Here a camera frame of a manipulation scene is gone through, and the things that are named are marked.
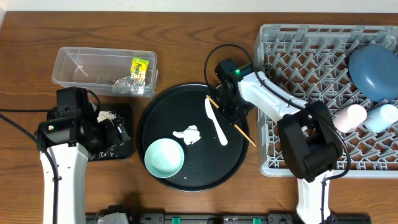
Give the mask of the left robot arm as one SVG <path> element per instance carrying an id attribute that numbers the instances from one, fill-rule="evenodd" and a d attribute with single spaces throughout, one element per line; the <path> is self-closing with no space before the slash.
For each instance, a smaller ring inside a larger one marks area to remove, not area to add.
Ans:
<path id="1" fill-rule="evenodd" d="M 57 105 L 35 132 L 44 172 L 44 223 L 130 223 L 127 212 L 108 207 L 87 215 L 85 174 L 89 162 L 132 154 L 132 109 L 92 103 L 91 90 L 57 90 Z"/>

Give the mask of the light blue cup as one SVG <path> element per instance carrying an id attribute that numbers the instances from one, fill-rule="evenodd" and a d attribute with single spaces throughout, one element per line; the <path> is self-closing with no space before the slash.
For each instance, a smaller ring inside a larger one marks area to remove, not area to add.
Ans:
<path id="1" fill-rule="evenodd" d="M 374 133 L 381 133 L 397 122 L 398 109 L 391 104 L 385 104 L 368 112 L 371 117 L 364 125 Z"/>

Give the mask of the pink cup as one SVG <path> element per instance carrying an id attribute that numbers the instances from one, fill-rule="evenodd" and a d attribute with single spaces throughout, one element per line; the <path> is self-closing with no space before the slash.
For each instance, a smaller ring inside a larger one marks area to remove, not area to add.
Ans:
<path id="1" fill-rule="evenodd" d="M 361 105 L 354 104 L 339 110 L 333 124 L 342 133 L 351 133 L 367 118 L 367 112 Z"/>

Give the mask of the yellow snack wrapper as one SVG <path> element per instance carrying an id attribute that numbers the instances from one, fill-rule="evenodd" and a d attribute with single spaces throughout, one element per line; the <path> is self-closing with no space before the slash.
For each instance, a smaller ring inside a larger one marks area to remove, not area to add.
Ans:
<path id="1" fill-rule="evenodd" d="M 149 66 L 149 60 L 139 57 L 132 59 L 131 76 L 138 85 L 143 85 L 146 79 L 146 71 Z"/>

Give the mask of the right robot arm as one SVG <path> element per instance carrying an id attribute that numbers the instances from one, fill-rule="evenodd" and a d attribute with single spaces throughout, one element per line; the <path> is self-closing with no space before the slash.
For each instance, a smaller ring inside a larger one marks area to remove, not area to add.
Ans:
<path id="1" fill-rule="evenodd" d="M 215 73 L 220 113 L 234 124 L 257 107 L 277 124 L 284 162 L 297 178 L 297 215 L 304 223 L 326 223 L 333 166 L 343 153 L 328 107 L 292 96 L 250 63 L 239 67 L 228 58 Z"/>

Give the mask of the pile of white rice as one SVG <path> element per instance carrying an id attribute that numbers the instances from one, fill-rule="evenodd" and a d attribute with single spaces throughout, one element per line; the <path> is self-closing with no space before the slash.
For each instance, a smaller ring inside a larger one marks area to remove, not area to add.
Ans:
<path id="1" fill-rule="evenodd" d="M 100 121 L 102 121 L 104 119 L 114 120 L 116 118 L 122 118 L 122 117 L 120 115 L 118 115 L 114 111 L 100 111 L 97 120 L 98 120 L 98 122 L 100 122 Z M 117 151 L 122 146 L 124 146 L 124 145 L 117 146 L 117 147 L 114 147 L 112 149 L 104 149 L 104 147 L 102 147 L 99 151 L 91 153 L 90 160 L 91 161 L 98 161 L 98 160 L 102 160 L 102 159 L 108 159 L 109 157 L 112 158 L 112 159 L 116 158 L 116 157 L 118 157 Z"/>

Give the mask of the dark blue bowl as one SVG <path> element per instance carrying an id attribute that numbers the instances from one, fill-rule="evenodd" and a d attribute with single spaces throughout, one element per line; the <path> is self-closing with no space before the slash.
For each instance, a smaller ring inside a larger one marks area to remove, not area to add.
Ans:
<path id="1" fill-rule="evenodd" d="M 397 55 L 393 51 L 380 45 L 355 50 L 348 71 L 357 89 L 370 100 L 397 98 Z"/>

